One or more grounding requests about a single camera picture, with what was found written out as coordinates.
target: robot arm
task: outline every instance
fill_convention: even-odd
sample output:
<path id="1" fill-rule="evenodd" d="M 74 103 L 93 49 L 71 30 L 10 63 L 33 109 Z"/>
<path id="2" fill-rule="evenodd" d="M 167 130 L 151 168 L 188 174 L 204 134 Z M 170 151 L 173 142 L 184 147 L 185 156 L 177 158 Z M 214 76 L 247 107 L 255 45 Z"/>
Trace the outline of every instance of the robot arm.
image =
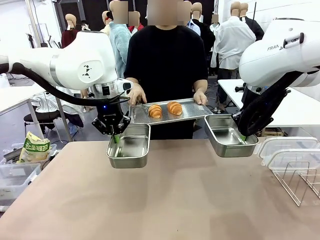
<path id="1" fill-rule="evenodd" d="M 0 73 L 23 74 L 62 100 L 96 106 L 98 117 L 92 124 L 102 134 L 120 134 L 131 121 L 123 114 L 120 103 L 129 100 L 123 94 L 133 83 L 118 78 L 113 49 L 104 33 L 79 32 L 64 49 L 43 47 L 10 52 L 2 49 Z M 74 90 L 93 87 L 95 99 L 72 97 L 54 86 Z"/>
<path id="2" fill-rule="evenodd" d="M 250 136 L 273 121 L 272 114 L 290 94 L 288 87 L 320 83 L 318 22 L 277 19 L 262 40 L 243 53 L 239 72 L 246 83 L 243 108 L 233 118 L 239 131 Z"/>

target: rectangular metal tray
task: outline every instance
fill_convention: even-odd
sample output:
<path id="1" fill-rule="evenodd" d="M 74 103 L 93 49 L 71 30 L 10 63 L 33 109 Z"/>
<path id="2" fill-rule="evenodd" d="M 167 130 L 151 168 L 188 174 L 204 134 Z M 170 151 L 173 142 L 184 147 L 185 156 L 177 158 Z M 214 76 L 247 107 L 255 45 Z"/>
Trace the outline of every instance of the rectangular metal tray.
<path id="1" fill-rule="evenodd" d="M 173 115 L 168 112 L 167 104 L 170 102 L 178 102 L 182 105 L 182 114 L 180 116 Z M 157 104 L 162 108 L 162 118 L 152 118 L 149 116 L 148 110 L 152 105 Z M 161 101 L 137 105 L 130 108 L 130 116 L 132 123 L 144 123 L 149 125 L 167 124 L 179 121 L 203 119 L 206 115 L 213 113 L 204 105 L 198 105 L 193 98 L 180 99 L 174 101 Z"/>
<path id="2" fill-rule="evenodd" d="M 143 168 L 147 165 L 151 128 L 144 123 L 131 123 L 119 135 L 116 143 L 112 137 L 106 150 L 115 169 Z"/>
<path id="3" fill-rule="evenodd" d="M 204 118 L 207 134 L 215 153 L 222 158 L 249 157 L 259 140 L 255 135 L 242 140 L 238 126 L 230 114 L 208 115 Z"/>

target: floor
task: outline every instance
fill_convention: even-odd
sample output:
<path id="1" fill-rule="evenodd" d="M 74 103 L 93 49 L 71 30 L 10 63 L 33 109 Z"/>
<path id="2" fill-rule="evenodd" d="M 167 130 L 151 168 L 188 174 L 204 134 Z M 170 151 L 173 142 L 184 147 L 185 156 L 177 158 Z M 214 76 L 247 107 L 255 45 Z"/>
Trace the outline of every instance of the floor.
<path id="1" fill-rule="evenodd" d="M 209 86 L 207 91 L 208 97 L 208 107 L 213 109 L 215 107 L 216 92 L 217 87 L 214 86 L 214 83 L 217 82 L 216 77 L 209 78 Z M 11 84 L 15 86 L 27 86 L 32 85 L 30 80 L 11 80 Z M 0 116 L 0 134 L 3 136 L 0 139 L 0 160 L 3 158 L 4 151 L 10 150 L 12 144 L 23 143 L 25 140 L 25 128 L 23 118 L 25 115 L 29 114 L 29 109 L 27 105 L 18 107 L 6 114 Z M 75 141 L 107 141 L 110 139 L 107 135 L 102 135 L 95 127 L 91 124 L 92 120 L 97 117 L 97 111 L 94 109 L 90 112 L 85 113 L 84 115 L 84 128 L 80 128 L 79 132 L 75 135 Z M 67 140 L 67 133 L 63 125 L 62 120 L 59 118 L 56 120 L 57 128 L 59 129 L 60 136 L 63 140 Z M 33 125 L 27 126 L 27 131 L 37 133 L 36 128 Z M 64 144 L 59 141 L 56 129 L 50 130 L 47 134 L 47 138 L 50 139 L 51 143 L 56 141 L 57 148 L 62 149 Z M 204 130 L 204 121 L 199 120 L 196 123 L 195 132 L 193 134 L 194 139 L 205 139 L 207 135 Z"/>

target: table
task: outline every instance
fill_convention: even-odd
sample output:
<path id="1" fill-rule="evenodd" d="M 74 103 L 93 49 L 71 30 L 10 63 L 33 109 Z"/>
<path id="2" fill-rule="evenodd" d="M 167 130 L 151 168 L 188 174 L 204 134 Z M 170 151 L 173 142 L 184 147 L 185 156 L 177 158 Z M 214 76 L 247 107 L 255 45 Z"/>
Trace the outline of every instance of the table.
<path id="1" fill-rule="evenodd" d="M 0 218 L 1 239 L 319 238 L 319 201 L 297 207 L 255 156 L 220 158 L 208 139 L 154 140 L 146 167 L 114 169 L 107 146 L 68 143 Z"/>
<path id="2" fill-rule="evenodd" d="M 242 79 L 222 79 L 218 80 L 220 86 L 231 98 L 234 104 L 241 109 L 243 92 L 236 92 L 235 87 L 242 87 Z M 317 110 L 320 109 L 320 101 L 309 97 L 289 87 L 291 92 L 283 99 L 278 109 L 272 115 L 273 122 L 268 128 L 294 128 L 294 127 L 318 127 L 320 120 Z"/>
<path id="3" fill-rule="evenodd" d="M 0 116 L 27 104 L 32 116 L 34 125 L 38 131 L 38 137 L 44 139 L 44 135 L 40 128 L 35 110 L 31 104 L 34 95 L 44 92 L 45 90 L 38 84 L 32 86 L 11 86 L 0 88 Z"/>

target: bread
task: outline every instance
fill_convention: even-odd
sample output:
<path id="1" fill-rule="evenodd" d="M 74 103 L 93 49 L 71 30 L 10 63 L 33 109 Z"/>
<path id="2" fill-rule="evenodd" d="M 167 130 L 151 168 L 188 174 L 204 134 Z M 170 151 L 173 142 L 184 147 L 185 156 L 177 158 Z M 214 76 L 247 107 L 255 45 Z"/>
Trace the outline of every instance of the bread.
<path id="1" fill-rule="evenodd" d="M 167 104 L 168 112 L 180 116 L 182 114 L 182 106 L 176 101 L 171 101 Z"/>
<path id="2" fill-rule="evenodd" d="M 155 104 L 149 107 L 149 116 L 154 119 L 159 119 L 162 117 L 162 109 L 159 105 Z"/>

